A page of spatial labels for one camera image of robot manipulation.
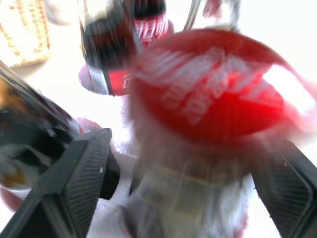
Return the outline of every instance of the coca-cola logo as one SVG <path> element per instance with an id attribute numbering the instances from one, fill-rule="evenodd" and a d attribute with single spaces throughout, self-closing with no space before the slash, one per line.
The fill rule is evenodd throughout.
<path id="1" fill-rule="evenodd" d="M 238 100 L 280 108 L 281 96 L 262 79 L 271 65 L 248 62 L 211 48 L 204 55 L 153 49 L 136 65 L 135 77 L 164 89 L 161 104 L 199 124 L 224 93 Z"/>
<path id="2" fill-rule="evenodd" d="M 151 43 L 167 34 L 168 21 L 163 14 L 154 19 L 135 20 L 135 28 L 143 43 Z"/>

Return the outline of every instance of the bottle label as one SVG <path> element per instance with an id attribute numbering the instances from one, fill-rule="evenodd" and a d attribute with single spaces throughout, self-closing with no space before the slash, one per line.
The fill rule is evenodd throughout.
<path id="1" fill-rule="evenodd" d="M 128 70 L 102 70 L 88 66 L 95 93 L 122 96 L 128 93 L 130 72 Z"/>
<path id="2" fill-rule="evenodd" d="M 145 47 L 168 34 L 168 20 L 165 13 L 156 17 L 136 18 L 134 24 Z"/>

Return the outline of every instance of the wicker basket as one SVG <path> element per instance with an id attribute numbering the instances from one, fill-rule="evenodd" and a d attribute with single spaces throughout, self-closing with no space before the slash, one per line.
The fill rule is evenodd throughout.
<path id="1" fill-rule="evenodd" d="M 25 28 L 22 32 L 27 33 L 28 36 L 32 36 L 33 44 L 28 54 L 21 54 L 21 50 L 15 44 L 15 40 L 8 34 L 8 23 L 6 27 L 4 27 L 4 24 L 1 25 L 0 22 L 0 34 L 2 33 L 5 38 L 5 41 L 0 44 L 0 49 L 6 47 L 7 49 L 11 49 L 14 53 L 12 54 L 14 60 L 11 60 L 8 66 L 28 65 L 46 60 L 50 57 L 50 39 L 48 19 L 43 0 L 16 0 L 11 2 L 8 7 L 12 13 L 15 13 L 16 19 L 20 20 L 20 26 Z M 10 31 L 12 31 L 12 28 L 14 31 L 21 32 L 21 29 L 15 29 L 15 26 L 12 26 Z"/>

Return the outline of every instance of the white surface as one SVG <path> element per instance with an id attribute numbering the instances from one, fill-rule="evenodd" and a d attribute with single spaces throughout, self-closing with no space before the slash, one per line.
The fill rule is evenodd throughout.
<path id="1" fill-rule="evenodd" d="M 190 1 L 184 0 L 180 3 L 177 0 L 168 0 L 167 3 L 168 15 L 175 29 L 181 30 L 187 18 Z M 317 85 L 316 9 L 317 2 L 314 0 L 242 0 L 241 30 L 242 33 L 271 46 L 291 62 L 308 81 Z M 35 88 L 44 91 L 49 88 L 49 91 L 55 92 L 55 101 L 66 110 L 70 109 L 74 112 L 82 109 L 90 113 L 93 119 L 101 109 L 91 107 L 83 97 L 76 95 L 76 90 L 73 88 L 79 68 L 84 63 L 79 51 L 79 28 L 76 25 L 70 27 L 50 25 L 50 30 L 52 58 L 47 63 L 16 71 Z M 297 140 L 296 144 L 317 165 L 317 136 L 305 141 Z M 119 192 L 126 193 L 125 188 L 122 187 L 122 190 L 116 193 Z M 112 202 L 99 202 L 89 238 L 105 237 L 106 232 L 102 231 L 106 228 L 105 224 L 109 219 L 105 216 L 105 210 Z M 0 231 L 12 215 L 13 213 L 0 201 Z M 250 202 L 250 216 L 253 219 L 249 221 L 245 237 L 279 238 L 275 225 L 260 199 L 257 198 L 256 192 Z"/>

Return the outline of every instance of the red circle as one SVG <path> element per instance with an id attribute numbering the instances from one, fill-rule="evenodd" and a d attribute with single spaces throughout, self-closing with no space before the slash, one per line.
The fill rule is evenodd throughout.
<path id="1" fill-rule="evenodd" d="M 172 81 L 171 72 L 175 68 L 164 71 L 173 64 L 173 60 L 169 61 L 168 57 L 172 57 L 175 52 L 180 54 L 174 55 L 174 60 L 185 54 L 192 60 L 205 55 L 211 48 L 221 49 L 226 59 L 234 56 L 248 65 L 252 63 L 252 83 L 239 91 L 240 87 L 237 85 L 247 80 L 244 73 L 235 71 L 236 73 L 230 73 L 219 81 L 221 84 L 225 83 L 226 90 L 216 97 L 215 88 L 207 90 L 205 87 L 207 83 L 214 81 L 212 76 L 204 76 L 199 81 L 195 79 L 192 84 L 181 73 L 182 77 L 176 77 L 177 80 Z M 158 53 L 161 58 L 156 61 Z M 172 131 L 201 143 L 223 143 L 283 121 L 283 98 L 262 79 L 265 70 L 273 64 L 291 70 L 287 62 L 272 49 L 243 35 L 213 29 L 181 32 L 157 41 L 137 57 L 131 90 L 145 110 Z M 195 75 L 196 67 L 192 68 L 188 72 Z M 254 98 L 257 87 L 264 84 L 267 89 Z"/>

